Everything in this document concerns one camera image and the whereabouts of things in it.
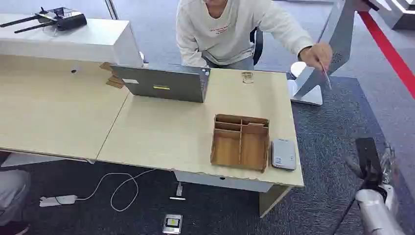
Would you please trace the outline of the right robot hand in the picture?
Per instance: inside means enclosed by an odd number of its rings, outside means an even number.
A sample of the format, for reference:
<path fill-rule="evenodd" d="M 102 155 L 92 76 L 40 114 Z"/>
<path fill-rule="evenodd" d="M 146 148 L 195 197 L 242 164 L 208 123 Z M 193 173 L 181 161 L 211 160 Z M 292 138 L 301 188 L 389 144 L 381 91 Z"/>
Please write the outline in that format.
<path fill-rule="evenodd" d="M 352 158 L 345 158 L 348 168 L 363 180 L 359 190 L 369 189 L 386 198 L 388 190 L 392 188 L 397 172 L 395 150 L 388 143 L 384 143 L 384 153 L 378 154 L 373 138 L 357 138 L 357 162 Z"/>

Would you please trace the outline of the person's left hand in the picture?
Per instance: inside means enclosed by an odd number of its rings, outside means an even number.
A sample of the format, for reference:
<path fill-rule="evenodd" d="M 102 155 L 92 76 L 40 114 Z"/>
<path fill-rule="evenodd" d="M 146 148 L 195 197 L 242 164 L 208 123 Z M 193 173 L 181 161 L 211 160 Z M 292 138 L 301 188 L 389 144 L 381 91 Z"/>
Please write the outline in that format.
<path fill-rule="evenodd" d="M 299 53 L 299 58 L 307 66 L 318 69 L 328 70 L 332 61 L 333 50 L 327 43 L 317 43 L 311 47 L 306 47 Z"/>

